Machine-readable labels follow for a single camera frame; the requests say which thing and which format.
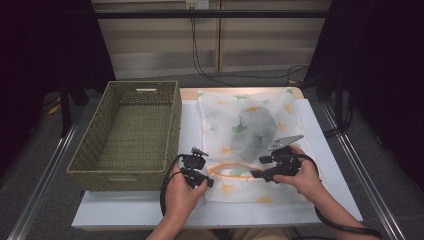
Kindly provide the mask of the person's left hand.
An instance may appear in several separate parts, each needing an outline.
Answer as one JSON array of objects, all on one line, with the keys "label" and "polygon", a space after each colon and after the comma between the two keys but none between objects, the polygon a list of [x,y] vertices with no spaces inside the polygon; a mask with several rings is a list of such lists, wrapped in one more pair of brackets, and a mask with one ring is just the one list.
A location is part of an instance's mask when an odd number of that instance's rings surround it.
[{"label": "person's left hand", "polygon": [[165,193],[166,215],[186,216],[187,219],[196,207],[200,197],[206,192],[205,188],[191,188],[175,164],[170,173],[170,180]]}]

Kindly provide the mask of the green woven basket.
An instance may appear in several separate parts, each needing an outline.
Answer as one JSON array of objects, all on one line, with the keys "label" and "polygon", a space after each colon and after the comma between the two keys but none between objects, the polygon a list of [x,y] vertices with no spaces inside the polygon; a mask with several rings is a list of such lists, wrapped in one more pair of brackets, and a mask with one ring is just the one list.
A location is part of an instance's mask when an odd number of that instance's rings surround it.
[{"label": "green woven basket", "polygon": [[176,81],[111,81],[67,173],[87,191],[157,191],[178,154]]}]

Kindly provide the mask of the black metal stand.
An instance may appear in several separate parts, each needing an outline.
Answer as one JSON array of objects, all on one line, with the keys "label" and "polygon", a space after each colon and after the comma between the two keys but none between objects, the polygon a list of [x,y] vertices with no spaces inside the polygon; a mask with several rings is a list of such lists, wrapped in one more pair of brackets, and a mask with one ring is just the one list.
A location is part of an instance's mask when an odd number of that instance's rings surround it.
[{"label": "black metal stand", "polygon": [[62,114],[62,133],[64,137],[71,128],[71,112],[69,99],[78,106],[86,105],[89,101],[82,85],[82,79],[76,75],[67,75],[60,81],[60,106]]}]

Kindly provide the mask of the leaf-print mesh laundry bag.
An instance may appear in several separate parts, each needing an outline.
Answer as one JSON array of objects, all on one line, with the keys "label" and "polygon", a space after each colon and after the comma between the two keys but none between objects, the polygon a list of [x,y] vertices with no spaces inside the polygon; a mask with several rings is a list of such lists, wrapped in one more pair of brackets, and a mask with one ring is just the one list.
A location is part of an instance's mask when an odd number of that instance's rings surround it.
[{"label": "leaf-print mesh laundry bag", "polygon": [[297,203],[305,198],[287,184],[266,182],[253,178],[251,170],[266,170],[276,165],[273,161],[261,164],[259,157],[253,163],[238,161],[232,154],[232,127],[242,109],[259,106],[268,109],[276,121],[275,138],[300,135],[304,129],[290,89],[270,90],[256,94],[200,91],[198,100],[202,116],[203,150],[209,154],[206,168],[214,180],[206,192],[206,199],[225,203]]}]

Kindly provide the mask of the white table sheet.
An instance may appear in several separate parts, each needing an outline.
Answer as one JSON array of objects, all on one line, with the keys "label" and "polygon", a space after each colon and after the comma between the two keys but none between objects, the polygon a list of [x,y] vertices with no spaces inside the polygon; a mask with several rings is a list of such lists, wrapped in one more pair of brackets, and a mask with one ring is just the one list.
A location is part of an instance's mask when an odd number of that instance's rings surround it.
[{"label": "white table sheet", "polygon": [[[295,106],[309,141],[306,149],[315,160],[331,195],[356,219],[362,218],[306,99]],[[152,229],[162,219],[157,191],[86,192],[72,226],[87,231]],[[186,221],[187,228],[290,226],[317,223],[311,203],[218,203],[200,199]]]}]

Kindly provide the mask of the dark curtain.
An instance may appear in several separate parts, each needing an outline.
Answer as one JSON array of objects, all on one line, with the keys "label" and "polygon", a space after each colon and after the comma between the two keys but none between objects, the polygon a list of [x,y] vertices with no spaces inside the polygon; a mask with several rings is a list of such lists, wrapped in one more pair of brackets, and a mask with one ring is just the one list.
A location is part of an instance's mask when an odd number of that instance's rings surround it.
[{"label": "dark curtain", "polygon": [[424,0],[332,0],[305,80],[342,85],[424,191]]},{"label": "dark curtain", "polygon": [[115,78],[92,0],[0,0],[0,176],[24,146],[44,97],[103,92]]}]

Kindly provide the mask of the black garment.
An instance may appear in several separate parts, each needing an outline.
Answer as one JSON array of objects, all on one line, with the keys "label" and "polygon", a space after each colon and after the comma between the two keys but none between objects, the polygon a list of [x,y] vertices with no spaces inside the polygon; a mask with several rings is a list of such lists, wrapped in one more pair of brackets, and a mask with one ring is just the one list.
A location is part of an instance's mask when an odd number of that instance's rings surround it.
[{"label": "black garment", "polygon": [[277,126],[268,109],[254,106],[240,111],[232,131],[232,154],[238,161],[253,163],[260,155],[268,152]]}]

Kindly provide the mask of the white wall socket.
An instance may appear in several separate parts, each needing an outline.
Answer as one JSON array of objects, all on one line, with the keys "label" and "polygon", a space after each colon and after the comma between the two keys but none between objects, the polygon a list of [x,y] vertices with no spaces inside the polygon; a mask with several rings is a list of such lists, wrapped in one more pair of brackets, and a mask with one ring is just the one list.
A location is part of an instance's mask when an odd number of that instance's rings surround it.
[{"label": "white wall socket", "polygon": [[188,10],[208,10],[210,8],[209,0],[186,0]]}]

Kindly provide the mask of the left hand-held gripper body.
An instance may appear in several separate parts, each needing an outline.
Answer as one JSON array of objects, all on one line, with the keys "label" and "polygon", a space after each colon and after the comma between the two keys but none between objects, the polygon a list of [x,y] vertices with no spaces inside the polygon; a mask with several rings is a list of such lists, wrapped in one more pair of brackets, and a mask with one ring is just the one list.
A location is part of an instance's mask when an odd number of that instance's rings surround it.
[{"label": "left hand-held gripper body", "polygon": [[207,153],[196,147],[192,148],[191,155],[183,156],[181,172],[191,188],[200,186],[204,180],[209,181],[209,177],[201,173],[206,163],[203,156],[207,156]]}]

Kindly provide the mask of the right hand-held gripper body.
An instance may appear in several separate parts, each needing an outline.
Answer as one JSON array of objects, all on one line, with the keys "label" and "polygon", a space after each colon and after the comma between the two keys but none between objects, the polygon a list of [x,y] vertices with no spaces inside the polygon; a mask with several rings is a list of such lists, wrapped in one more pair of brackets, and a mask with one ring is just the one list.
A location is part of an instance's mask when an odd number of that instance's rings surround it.
[{"label": "right hand-held gripper body", "polygon": [[275,138],[268,150],[271,152],[271,159],[276,163],[277,175],[294,176],[301,167],[301,162],[296,152],[290,145],[303,138],[303,135]]}]

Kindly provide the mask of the black horizontal bar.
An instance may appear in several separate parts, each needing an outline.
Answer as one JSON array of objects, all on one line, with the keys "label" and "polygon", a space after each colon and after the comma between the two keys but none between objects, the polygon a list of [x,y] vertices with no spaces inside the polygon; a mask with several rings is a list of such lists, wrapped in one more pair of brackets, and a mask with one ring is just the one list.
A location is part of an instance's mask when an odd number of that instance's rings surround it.
[{"label": "black horizontal bar", "polygon": [[328,10],[96,10],[98,19],[326,18]]}]

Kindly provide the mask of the person's right hand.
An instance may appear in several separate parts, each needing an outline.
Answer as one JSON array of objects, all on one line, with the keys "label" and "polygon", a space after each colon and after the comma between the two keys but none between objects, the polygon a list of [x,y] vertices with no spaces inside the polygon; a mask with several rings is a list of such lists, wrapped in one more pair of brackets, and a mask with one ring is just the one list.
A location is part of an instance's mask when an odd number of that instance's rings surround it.
[{"label": "person's right hand", "polygon": [[273,179],[295,187],[307,200],[315,203],[324,196],[326,189],[319,179],[314,164],[305,158],[301,158],[300,162],[300,170],[295,176],[275,175]]}]

